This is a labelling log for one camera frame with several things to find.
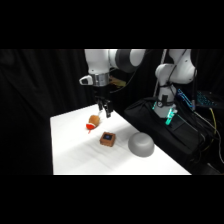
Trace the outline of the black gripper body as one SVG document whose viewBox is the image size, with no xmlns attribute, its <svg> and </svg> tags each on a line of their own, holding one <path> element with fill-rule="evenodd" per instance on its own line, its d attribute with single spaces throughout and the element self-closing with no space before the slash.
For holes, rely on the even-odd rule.
<svg viewBox="0 0 224 224">
<path fill-rule="evenodd" d="M 109 86 L 102 86 L 102 87 L 93 87 L 94 96 L 97 101 L 99 100 L 108 100 L 110 98 L 110 90 Z"/>
</svg>

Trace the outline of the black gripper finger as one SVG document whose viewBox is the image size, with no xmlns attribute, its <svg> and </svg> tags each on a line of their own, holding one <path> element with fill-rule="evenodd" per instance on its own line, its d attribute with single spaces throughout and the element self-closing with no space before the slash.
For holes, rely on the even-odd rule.
<svg viewBox="0 0 224 224">
<path fill-rule="evenodd" d="M 105 111 L 106 111 L 106 117 L 111 117 L 112 113 L 112 102 L 110 100 L 106 100 L 105 102 Z"/>
<path fill-rule="evenodd" d="M 104 108 L 103 108 L 102 100 L 99 99 L 97 104 L 98 104 L 98 108 L 99 108 L 98 116 L 100 116 L 101 113 L 102 113 L 102 111 L 103 111 L 103 109 L 104 109 Z"/>
</svg>

